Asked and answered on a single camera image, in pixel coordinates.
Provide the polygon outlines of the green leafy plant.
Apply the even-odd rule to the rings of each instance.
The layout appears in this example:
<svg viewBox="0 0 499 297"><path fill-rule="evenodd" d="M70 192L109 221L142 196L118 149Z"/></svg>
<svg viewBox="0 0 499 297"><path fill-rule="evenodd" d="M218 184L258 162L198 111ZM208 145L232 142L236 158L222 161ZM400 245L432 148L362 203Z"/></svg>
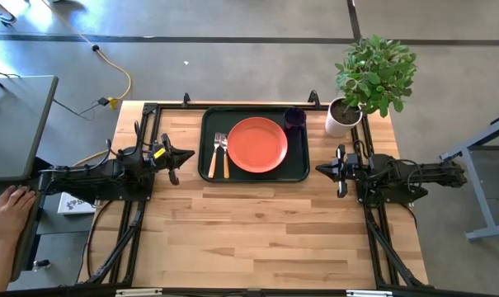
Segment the green leafy plant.
<svg viewBox="0 0 499 297"><path fill-rule="evenodd" d="M351 44L343 62L335 64L345 110L377 111L382 117L390 108L403 111L405 99L412 95L416 60L408 46L377 35Z"/></svg>

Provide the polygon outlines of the purple faceted cup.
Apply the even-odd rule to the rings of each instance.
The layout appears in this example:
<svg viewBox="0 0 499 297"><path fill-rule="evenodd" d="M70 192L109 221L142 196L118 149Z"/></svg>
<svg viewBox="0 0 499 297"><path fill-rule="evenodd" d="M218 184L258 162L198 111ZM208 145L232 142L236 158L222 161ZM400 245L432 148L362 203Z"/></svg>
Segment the purple faceted cup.
<svg viewBox="0 0 499 297"><path fill-rule="evenodd" d="M306 113L298 107L290 107L284 113L285 131L300 131L306 124Z"/></svg>

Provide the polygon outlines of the orange round plate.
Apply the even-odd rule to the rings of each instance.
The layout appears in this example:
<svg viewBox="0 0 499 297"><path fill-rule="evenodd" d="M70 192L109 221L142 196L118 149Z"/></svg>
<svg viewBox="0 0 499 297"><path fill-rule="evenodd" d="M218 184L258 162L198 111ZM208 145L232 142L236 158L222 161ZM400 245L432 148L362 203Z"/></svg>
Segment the orange round plate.
<svg viewBox="0 0 499 297"><path fill-rule="evenodd" d="M228 156L246 172L264 173L275 169L284 161L288 148L285 132L268 118L240 120L228 133Z"/></svg>

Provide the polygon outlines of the person's hand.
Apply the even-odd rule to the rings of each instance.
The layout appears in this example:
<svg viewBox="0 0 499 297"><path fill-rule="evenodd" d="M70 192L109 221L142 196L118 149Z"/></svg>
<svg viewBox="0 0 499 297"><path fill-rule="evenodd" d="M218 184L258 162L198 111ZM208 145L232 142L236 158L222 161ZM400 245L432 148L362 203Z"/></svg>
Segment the person's hand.
<svg viewBox="0 0 499 297"><path fill-rule="evenodd" d="M35 199L28 186L9 186L0 195L0 243L16 244Z"/></svg>

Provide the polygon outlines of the black rectangular tray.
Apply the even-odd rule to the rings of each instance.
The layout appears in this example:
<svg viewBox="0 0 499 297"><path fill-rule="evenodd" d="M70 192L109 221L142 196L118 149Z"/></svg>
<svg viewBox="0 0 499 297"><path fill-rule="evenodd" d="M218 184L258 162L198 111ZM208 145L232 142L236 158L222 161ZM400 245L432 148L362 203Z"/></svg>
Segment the black rectangular tray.
<svg viewBox="0 0 499 297"><path fill-rule="evenodd" d="M280 129L285 127L284 113L287 106L213 106L202 117L198 173L208 182L216 183L266 183L301 182L310 172L308 136L305 128L296 132L286 132L288 151L285 160L277 168L263 173L252 173L241 169L232 159L228 160L230 178L222 175L208 177L214 151L214 134L228 133L239 121L253 116L261 116L275 122Z"/></svg>

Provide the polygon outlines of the spoon with wooden handle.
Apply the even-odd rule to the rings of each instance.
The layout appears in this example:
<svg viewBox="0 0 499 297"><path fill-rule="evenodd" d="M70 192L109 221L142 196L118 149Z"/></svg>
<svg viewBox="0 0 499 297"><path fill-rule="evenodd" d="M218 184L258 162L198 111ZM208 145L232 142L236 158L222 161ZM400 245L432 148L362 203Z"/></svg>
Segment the spoon with wooden handle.
<svg viewBox="0 0 499 297"><path fill-rule="evenodd" d="M224 178L229 179L230 171L228 167L228 136L226 134L221 134L220 146L224 151Z"/></svg>

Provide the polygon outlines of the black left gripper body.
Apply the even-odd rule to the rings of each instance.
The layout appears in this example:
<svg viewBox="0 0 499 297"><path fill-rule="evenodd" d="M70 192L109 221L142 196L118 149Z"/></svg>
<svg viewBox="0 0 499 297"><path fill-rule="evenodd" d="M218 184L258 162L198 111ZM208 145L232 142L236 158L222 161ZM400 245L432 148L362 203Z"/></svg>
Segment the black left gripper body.
<svg viewBox="0 0 499 297"><path fill-rule="evenodd" d="M171 140L169 139L167 134L161 134L160 141L159 142L155 141L152 144L152 147L150 150L152 150L154 147L158 147L158 146L163 146L166 149L166 152L155 163L150 162L151 166L153 167L153 170L155 172L159 172L161 170L167 169L169 180L170 180L171 184L173 184L174 186L179 185L180 182L179 182L179 179L176 175L175 168L172 167L172 164L173 164L172 149L174 147L172 146Z"/></svg>

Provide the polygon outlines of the fork with wooden handle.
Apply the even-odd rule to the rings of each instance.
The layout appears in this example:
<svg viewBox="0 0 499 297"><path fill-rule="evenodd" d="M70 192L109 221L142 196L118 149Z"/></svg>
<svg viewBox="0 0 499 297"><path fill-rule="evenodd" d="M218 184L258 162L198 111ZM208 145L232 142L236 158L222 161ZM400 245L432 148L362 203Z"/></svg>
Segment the fork with wooden handle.
<svg viewBox="0 0 499 297"><path fill-rule="evenodd" d="M209 171L208 171L208 178L210 178L210 179L212 179L214 177L216 158L217 158L217 150L220 146L221 136L222 136L222 134L220 132L216 132L214 134L214 150L213 150L211 163L209 165Z"/></svg>

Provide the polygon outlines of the person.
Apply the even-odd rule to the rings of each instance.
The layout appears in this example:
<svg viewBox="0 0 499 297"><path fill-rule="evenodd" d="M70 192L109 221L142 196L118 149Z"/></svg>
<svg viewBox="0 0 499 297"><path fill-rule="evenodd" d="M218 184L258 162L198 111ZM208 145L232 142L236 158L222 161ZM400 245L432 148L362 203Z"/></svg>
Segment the person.
<svg viewBox="0 0 499 297"><path fill-rule="evenodd" d="M4 24L14 24L16 17L0 4L0 21Z"/></svg>

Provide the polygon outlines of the white textured plant pot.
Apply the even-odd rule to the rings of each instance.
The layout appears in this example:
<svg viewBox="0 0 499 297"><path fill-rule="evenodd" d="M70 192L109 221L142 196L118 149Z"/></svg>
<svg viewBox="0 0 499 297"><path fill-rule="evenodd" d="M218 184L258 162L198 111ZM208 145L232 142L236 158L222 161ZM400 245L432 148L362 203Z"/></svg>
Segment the white textured plant pot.
<svg viewBox="0 0 499 297"><path fill-rule="evenodd" d="M344 97L337 97L328 107L325 131L332 137L343 137L360 123L362 117L363 113L358 106L349 106L344 102Z"/></svg>

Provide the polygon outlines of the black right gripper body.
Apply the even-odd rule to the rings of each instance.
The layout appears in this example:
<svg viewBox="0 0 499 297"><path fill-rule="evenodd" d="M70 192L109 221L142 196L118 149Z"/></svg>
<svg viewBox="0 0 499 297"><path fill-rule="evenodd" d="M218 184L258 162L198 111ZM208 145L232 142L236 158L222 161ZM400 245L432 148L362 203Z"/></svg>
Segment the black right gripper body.
<svg viewBox="0 0 499 297"><path fill-rule="evenodd" d="M348 193L347 180L355 181L357 188L360 190L358 194L359 198L366 198L369 194L369 173L370 168L365 165L365 170L363 172L352 173L349 172L346 167L346 150L343 144L340 144L337 147L337 174L338 174L338 186L339 190L337 191L338 198L344 198Z"/></svg>

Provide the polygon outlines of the white printed box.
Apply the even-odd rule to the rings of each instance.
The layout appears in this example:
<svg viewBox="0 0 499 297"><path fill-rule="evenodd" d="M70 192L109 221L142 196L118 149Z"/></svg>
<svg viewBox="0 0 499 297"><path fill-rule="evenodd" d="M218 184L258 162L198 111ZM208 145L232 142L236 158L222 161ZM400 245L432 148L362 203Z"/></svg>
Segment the white printed box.
<svg viewBox="0 0 499 297"><path fill-rule="evenodd" d="M60 196L57 210L59 215L87 215L93 214L95 211L94 205L73 197L69 193L63 192Z"/></svg>

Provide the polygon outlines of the grey-blue metal stand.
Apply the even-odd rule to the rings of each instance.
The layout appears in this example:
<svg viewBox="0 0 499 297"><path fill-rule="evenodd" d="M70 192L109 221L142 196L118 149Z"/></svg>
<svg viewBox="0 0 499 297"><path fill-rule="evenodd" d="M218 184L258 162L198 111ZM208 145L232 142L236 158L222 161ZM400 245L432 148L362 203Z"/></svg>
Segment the grey-blue metal stand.
<svg viewBox="0 0 499 297"><path fill-rule="evenodd" d="M499 237L499 224L495 222L487 203L493 194L499 195L499 145L489 144L498 137L499 118L493 120L482 133L440 155L442 161L460 157L467 167L468 178L473 185L486 224L482 229L475 229L465 234L470 242Z"/></svg>

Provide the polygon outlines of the silver metal bracket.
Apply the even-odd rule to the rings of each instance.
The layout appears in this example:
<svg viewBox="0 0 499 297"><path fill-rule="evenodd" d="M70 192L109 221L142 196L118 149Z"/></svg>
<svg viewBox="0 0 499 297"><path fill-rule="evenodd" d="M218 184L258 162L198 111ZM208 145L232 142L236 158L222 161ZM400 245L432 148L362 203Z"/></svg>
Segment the silver metal bracket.
<svg viewBox="0 0 499 297"><path fill-rule="evenodd" d="M162 296L162 288L129 288L117 290L115 297L156 297Z"/></svg>
<svg viewBox="0 0 499 297"><path fill-rule="evenodd" d="M393 297L393 292L383 290L346 290L346 297Z"/></svg>

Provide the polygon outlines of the grey folding table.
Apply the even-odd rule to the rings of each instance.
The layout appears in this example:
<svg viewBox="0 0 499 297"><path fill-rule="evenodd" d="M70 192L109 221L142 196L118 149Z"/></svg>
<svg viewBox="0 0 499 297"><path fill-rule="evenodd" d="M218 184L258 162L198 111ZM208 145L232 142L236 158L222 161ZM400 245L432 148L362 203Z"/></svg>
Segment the grey folding table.
<svg viewBox="0 0 499 297"><path fill-rule="evenodd" d="M30 176L59 79L0 78L0 182Z"/></svg>

